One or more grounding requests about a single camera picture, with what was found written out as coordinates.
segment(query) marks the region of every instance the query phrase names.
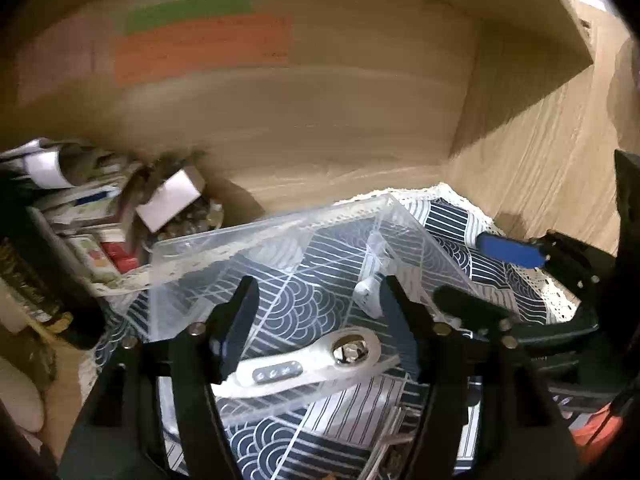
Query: patterned tablecloth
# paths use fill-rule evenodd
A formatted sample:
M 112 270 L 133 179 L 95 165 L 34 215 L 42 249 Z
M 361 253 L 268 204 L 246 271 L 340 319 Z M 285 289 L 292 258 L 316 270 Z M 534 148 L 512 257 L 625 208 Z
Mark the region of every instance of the patterned tablecloth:
M 573 315 L 575 307 L 542 272 L 516 268 L 482 256 L 474 249 L 480 232 L 499 231 L 489 217 L 456 195 L 449 186 L 439 184 L 425 190 L 400 190 L 393 194 L 487 299 L 513 311 L 525 322 L 553 323 Z M 357 282 L 360 271 L 356 260 L 357 255 L 354 256 L 354 276 L 342 276 L 353 283 Z M 344 303 L 351 301 L 352 290 L 353 285 L 342 294 Z M 123 316 L 108 311 L 109 329 L 93 355 L 98 370 L 124 335 L 146 339 L 147 302 L 148 294 L 143 291 Z M 358 320 L 361 326 L 367 323 L 376 322 L 366 317 Z M 415 410 L 423 406 L 427 391 L 427 385 L 415 383 L 401 367 L 395 367 L 292 412 L 230 426 L 226 428 L 226 435 L 247 480 L 314 480 L 329 473 L 336 478 L 357 478 L 390 408 L 398 405 L 414 408 L 405 416 L 400 430 L 411 431 L 418 422 Z M 469 407 L 469 424 L 463 430 L 457 470 L 470 467 L 478 416 L 479 405 Z M 165 441 L 170 466 L 187 472 L 179 439 L 168 432 Z

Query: transparent acrylic container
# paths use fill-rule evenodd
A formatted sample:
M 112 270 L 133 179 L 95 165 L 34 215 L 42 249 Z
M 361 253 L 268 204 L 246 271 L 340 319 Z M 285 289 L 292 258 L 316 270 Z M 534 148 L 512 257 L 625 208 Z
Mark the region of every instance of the transparent acrylic container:
M 456 320 L 444 317 L 431 301 L 433 291 L 449 284 L 474 293 L 471 281 L 427 230 L 391 195 L 383 195 L 157 243 L 151 340 L 171 338 L 206 319 L 216 304 L 231 298 L 246 274 L 258 281 L 260 306 L 243 358 L 291 352 L 350 326 L 373 330 L 382 354 L 373 368 L 348 379 L 266 397 L 218 398 L 225 425 L 295 410 L 399 363 L 384 319 L 375 313 L 375 299 L 362 294 L 363 283 L 375 288 L 372 279 L 394 274 L 411 300 L 451 324 Z M 160 399 L 165 429 L 177 434 L 169 379 L 161 381 Z

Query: orange object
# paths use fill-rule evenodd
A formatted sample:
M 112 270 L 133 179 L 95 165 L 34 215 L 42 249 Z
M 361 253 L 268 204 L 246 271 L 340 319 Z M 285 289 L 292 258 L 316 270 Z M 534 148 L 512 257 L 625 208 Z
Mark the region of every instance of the orange object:
M 588 444 L 591 437 L 598 431 L 598 428 L 602 425 L 605 418 L 607 418 L 607 415 L 609 415 L 609 405 L 591 415 L 589 421 L 583 427 L 578 430 L 572 430 L 571 433 L 574 436 L 575 445 L 578 446 L 580 460 L 582 460 L 583 463 L 592 462 L 595 458 L 599 457 L 613 440 L 613 437 L 620 427 L 622 427 L 622 418 L 612 416 L 600 430 L 600 433 Z
M 172 23 L 114 45 L 114 75 L 128 86 L 193 70 L 273 66 L 288 61 L 289 20 L 272 14 L 236 14 Z

